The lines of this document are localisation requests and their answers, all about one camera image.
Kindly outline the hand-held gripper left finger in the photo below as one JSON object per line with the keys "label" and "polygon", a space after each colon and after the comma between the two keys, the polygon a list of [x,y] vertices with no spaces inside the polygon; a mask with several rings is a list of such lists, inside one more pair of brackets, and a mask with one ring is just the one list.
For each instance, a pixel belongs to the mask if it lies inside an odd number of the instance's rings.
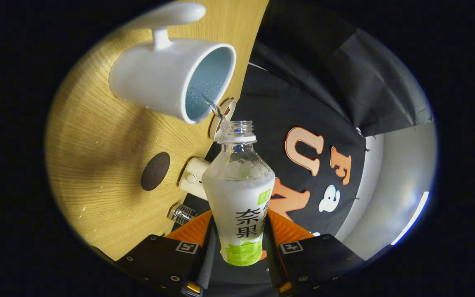
{"label": "hand-held gripper left finger", "polygon": [[206,211],[167,236],[149,235],[116,266],[165,297],[203,297],[214,255],[215,222]]}

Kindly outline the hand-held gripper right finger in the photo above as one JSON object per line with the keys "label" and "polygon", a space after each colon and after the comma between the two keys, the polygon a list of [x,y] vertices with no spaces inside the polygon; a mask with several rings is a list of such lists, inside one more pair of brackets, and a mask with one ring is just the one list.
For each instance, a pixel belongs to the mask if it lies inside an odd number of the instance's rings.
{"label": "hand-held gripper right finger", "polygon": [[266,214],[264,244],[277,295],[322,295],[366,263],[333,235],[312,235],[272,210]]}

